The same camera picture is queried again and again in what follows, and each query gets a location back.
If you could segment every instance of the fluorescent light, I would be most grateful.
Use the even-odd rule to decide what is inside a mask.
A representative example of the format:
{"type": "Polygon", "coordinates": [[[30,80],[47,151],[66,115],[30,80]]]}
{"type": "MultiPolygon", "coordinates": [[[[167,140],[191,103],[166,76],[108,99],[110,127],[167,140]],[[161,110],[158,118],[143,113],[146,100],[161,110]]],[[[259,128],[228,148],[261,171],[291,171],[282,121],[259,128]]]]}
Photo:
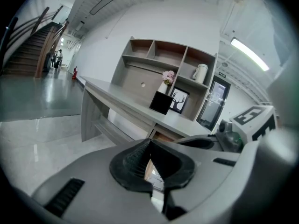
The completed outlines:
{"type": "Polygon", "coordinates": [[[85,24],[85,22],[81,21],[75,30],[79,31],[81,29],[81,27],[83,27],[84,24],[85,24]]]}
{"type": "Polygon", "coordinates": [[[263,71],[269,70],[269,67],[266,65],[266,63],[256,53],[254,53],[247,46],[245,46],[242,42],[233,38],[231,44],[246,55],[248,55],[259,67],[262,68],[263,71]]]}
{"type": "Polygon", "coordinates": [[[95,15],[98,11],[100,11],[104,6],[106,6],[108,3],[112,2],[113,0],[101,0],[97,5],[93,7],[92,10],[90,10],[91,15],[95,15]]]}

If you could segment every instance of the door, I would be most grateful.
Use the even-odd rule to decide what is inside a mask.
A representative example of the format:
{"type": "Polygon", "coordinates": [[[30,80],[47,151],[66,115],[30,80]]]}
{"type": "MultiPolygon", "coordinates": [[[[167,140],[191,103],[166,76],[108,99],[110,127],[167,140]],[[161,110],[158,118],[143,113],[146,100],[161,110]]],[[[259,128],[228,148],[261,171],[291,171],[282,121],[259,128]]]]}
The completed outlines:
{"type": "Polygon", "coordinates": [[[230,84],[214,76],[209,93],[201,109],[197,122],[212,131],[220,117],[228,96],[230,84]]]}

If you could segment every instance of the reception desk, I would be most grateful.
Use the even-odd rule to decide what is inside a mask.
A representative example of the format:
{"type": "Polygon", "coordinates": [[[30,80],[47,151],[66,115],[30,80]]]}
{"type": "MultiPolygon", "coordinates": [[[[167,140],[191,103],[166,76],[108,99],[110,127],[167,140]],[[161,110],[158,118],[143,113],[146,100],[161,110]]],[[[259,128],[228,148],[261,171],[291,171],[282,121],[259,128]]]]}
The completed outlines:
{"type": "Polygon", "coordinates": [[[86,81],[81,112],[82,141],[101,133],[116,145],[133,140],[108,120],[110,109],[145,130],[147,138],[176,140],[209,134],[209,130],[198,122],[172,110],[163,115],[150,109],[148,100],[123,87],[89,77],[82,78],[86,81]]]}

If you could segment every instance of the fire extinguisher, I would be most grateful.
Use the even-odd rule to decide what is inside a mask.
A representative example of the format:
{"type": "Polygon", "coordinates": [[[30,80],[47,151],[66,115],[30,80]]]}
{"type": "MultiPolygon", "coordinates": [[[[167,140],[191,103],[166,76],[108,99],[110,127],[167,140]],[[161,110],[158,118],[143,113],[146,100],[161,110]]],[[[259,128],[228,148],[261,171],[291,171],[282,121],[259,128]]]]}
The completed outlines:
{"type": "Polygon", "coordinates": [[[77,72],[78,72],[77,67],[75,67],[72,79],[76,79],[77,72]]]}

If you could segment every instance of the glossy floor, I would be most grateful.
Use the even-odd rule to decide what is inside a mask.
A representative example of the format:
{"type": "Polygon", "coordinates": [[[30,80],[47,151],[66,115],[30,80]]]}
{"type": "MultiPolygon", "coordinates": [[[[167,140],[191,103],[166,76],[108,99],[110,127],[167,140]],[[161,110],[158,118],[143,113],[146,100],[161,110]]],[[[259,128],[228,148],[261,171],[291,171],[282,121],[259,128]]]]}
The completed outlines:
{"type": "Polygon", "coordinates": [[[0,122],[81,113],[83,88],[52,68],[43,79],[0,77],[0,122]]]}
{"type": "Polygon", "coordinates": [[[81,142],[80,115],[0,122],[0,164],[27,194],[77,158],[113,147],[104,135],[81,142]]]}

